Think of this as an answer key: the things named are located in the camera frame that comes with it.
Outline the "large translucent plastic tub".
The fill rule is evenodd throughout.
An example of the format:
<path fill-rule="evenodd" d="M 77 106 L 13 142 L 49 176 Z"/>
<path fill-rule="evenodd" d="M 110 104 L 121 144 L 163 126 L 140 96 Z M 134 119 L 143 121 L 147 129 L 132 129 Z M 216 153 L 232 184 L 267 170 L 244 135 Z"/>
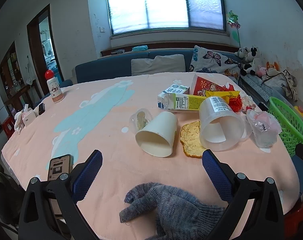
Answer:
<path fill-rule="evenodd" d="M 213 152 L 227 151 L 251 135 L 244 115 L 235 113 L 218 96 L 206 98 L 200 105 L 200 142 Z"/>

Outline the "clear and pink plastic bag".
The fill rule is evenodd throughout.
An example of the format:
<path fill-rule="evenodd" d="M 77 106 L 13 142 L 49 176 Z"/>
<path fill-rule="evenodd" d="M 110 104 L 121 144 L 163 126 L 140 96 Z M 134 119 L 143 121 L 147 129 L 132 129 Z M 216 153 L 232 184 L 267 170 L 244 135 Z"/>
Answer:
<path fill-rule="evenodd" d="M 246 118 L 252 130 L 251 138 L 257 147 L 267 148 L 277 142 L 277 137 L 282 133 L 282 128 L 272 114 L 249 109 L 246 112 Z"/>

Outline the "small clear plastic cup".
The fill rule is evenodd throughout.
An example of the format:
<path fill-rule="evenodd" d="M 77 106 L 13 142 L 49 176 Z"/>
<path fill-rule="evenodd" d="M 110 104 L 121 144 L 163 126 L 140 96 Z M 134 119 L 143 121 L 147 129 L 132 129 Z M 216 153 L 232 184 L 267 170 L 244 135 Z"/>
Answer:
<path fill-rule="evenodd" d="M 129 119 L 129 129 L 132 133 L 136 134 L 142 130 L 152 120 L 151 113 L 145 109 L 138 109 Z"/>

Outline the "white paper cup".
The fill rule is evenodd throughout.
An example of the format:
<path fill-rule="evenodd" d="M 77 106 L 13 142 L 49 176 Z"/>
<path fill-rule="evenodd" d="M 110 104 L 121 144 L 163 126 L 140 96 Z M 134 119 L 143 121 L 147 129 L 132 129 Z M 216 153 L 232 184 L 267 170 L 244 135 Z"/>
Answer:
<path fill-rule="evenodd" d="M 136 133 L 138 146 L 146 153 L 165 158 L 172 154 L 177 131 L 177 117 L 168 111 L 162 111 L 142 130 Z"/>

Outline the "yellow snack wrapper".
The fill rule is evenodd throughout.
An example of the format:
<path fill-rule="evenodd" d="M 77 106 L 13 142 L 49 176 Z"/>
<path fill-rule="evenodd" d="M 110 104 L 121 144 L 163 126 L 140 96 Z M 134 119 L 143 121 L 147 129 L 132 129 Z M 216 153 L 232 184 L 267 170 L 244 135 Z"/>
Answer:
<path fill-rule="evenodd" d="M 210 90 L 205 91 L 206 97 L 210 97 L 210 96 L 221 97 L 227 102 L 227 104 L 229 101 L 229 97 L 238 96 L 238 95 L 240 95 L 239 91 L 230 91 L 230 90 L 229 91 L 210 91 Z"/>

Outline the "smartphone with lit screen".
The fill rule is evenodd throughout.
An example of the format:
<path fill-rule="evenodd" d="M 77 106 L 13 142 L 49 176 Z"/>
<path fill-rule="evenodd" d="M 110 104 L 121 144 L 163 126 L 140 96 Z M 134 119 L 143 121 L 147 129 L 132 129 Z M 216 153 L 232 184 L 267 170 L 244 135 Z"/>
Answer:
<path fill-rule="evenodd" d="M 70 154 L 62 155 L 50 160 L 47 180 L 56 180 L 63 173 L 72 170 L 73 157 Z"/>

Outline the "red foam fruit net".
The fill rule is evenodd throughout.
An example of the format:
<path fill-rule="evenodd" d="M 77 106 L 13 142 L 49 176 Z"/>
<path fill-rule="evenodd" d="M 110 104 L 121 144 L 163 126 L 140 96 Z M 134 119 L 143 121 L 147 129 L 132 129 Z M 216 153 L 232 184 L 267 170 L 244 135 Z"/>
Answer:
<path fill-rule="evenodd" d="M 242 110 L 242 100 L 241 100 L 241 96 L 231 96 L 229 97 L 229 101 L 228 101 L 228 105 L 231 107 L 231 109 L 235 112 L 238 113 Z"/>

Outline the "crumpled white red tissue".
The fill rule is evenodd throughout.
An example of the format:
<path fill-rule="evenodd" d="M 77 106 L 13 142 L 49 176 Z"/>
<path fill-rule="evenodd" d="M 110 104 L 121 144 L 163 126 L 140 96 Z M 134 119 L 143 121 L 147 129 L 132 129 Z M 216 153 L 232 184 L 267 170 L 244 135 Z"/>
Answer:
<path fill-rule="evenodd" d="M 256 104 L 252 100 L 250 96 L 241 96 L 241 102 L 242 102 L 242 111 L 246 113 L 248 110 L 255 110 Z"/>

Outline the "clear plastic storage box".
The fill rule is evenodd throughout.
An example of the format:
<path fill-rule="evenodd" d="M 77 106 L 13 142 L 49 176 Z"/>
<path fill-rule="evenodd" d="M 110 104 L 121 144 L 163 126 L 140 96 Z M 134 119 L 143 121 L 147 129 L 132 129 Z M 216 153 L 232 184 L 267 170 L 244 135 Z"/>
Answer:
<path fill-rule="evenodd" d="M 303 120 L 303 118 L 300 116 L 300 114 L 294 109 L 294 106 L 300 106 L 303 109 L 303 102 L 298 99 L 297 102 L 294 102 L 293 99 L 287 98 L 286 94 L 284 92 L 281 92 L 280 89 L 272 89 L 272 96 L 282 100 L 284 103 L 286 103 L 289 107 L 291 107 L 296 114 Z"/>

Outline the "pink pig plush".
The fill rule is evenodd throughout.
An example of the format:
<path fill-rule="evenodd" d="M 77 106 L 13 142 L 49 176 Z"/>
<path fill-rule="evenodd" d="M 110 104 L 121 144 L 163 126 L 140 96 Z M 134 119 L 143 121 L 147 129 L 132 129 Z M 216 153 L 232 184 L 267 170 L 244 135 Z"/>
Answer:
<path fill-rule="evenodd" d="M 256 75 L 260 78 L 264 77 L 267 74 L 267 69 L 265 67 L 259 67 L 256 71 Z"/>

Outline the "beige patterned cloth bag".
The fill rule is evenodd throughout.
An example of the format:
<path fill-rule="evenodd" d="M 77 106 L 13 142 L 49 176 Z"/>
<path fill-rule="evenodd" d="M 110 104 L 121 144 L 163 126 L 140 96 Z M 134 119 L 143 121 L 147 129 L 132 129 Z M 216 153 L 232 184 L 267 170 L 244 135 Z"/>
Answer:
<path fill-rule="evenodd" d="M 273 68 L 268 69 L 263 77 L 263 84 L 273 88 L 280 88 L 287 98 L 292 99 L 294 102 L 298 101 L 297 79 L 287 70 L 280 72 Z"/>

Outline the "butterfly print pillow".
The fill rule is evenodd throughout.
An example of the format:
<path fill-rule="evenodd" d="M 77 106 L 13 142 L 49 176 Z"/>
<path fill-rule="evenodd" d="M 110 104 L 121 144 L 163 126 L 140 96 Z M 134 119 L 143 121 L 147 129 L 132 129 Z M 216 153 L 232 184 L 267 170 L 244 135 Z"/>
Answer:
<path fill-rule="evenodd" d="M 237 82 L 240 76 L 240 63 L 219 52 L 195 46 L 189 71 L 222 74 Z"/>

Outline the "grey plain cushion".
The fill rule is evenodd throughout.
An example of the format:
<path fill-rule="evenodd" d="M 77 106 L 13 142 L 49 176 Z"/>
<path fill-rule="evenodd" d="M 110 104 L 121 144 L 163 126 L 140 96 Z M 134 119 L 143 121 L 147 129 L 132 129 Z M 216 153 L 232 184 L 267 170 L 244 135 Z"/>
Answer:
<path fill-rule="evenodd" d="M 132 59 L 132 76 L 157 74 L 157 73 L 175 73 L 185 72 L 186 64 L 182 54 L 156 56 L 154 59 Z"/>

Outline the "grey white plush toy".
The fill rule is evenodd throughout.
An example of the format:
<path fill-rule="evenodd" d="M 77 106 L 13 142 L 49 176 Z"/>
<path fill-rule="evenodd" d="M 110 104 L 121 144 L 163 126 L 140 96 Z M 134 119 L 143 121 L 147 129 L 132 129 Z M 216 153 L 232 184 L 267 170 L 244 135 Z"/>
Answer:
<path fill-rule="evenodd" d="M 244 59 L 248 54 L 248 48 L 244 47 L 244 48 L 239 48 L 239 50 L 237 52 L 234 53 L 235 56 L 237 56 L 240 59 Z"/>

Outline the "window with dark frame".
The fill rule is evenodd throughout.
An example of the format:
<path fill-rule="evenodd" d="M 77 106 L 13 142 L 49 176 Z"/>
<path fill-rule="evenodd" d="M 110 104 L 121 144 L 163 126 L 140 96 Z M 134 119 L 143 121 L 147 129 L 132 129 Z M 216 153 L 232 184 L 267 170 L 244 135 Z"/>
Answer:
<path fill-rule="evenodd" d="M 224 31 L 224 0 L 107 0 L 114 35 L 150 29 Z"/>

